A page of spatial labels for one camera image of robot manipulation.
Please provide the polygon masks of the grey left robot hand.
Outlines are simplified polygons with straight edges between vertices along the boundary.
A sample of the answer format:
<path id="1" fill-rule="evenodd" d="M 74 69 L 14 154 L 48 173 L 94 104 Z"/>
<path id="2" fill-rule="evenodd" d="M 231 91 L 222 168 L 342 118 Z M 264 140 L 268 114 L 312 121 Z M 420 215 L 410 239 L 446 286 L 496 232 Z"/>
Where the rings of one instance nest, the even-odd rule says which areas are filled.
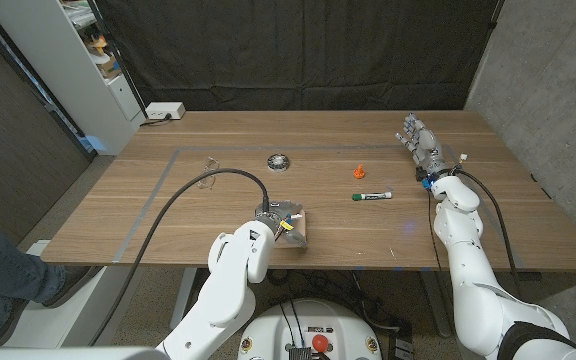
<path id="1" fill-rule="evenodd" d="M 275 235 L 276 248 L 305 248 L 306 212 L 299 203 L 271 201 L 269 209 L 255 209 L 255 219 L 267 225 Z"/>

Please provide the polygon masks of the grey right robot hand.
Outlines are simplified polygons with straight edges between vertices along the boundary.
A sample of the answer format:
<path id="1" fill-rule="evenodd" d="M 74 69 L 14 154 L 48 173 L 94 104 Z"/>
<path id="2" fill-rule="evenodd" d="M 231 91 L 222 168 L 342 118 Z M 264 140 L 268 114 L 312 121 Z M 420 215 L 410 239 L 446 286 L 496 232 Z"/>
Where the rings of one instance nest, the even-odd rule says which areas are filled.
<path id="1" fill-rule="evenodd" d="M 396 138 L 411 152 L 418 167 L 429 174 L 448 168 L 440 141 L 414 113 L 405 117 L 403 132 L 404 135 L 397 133 Z"/>

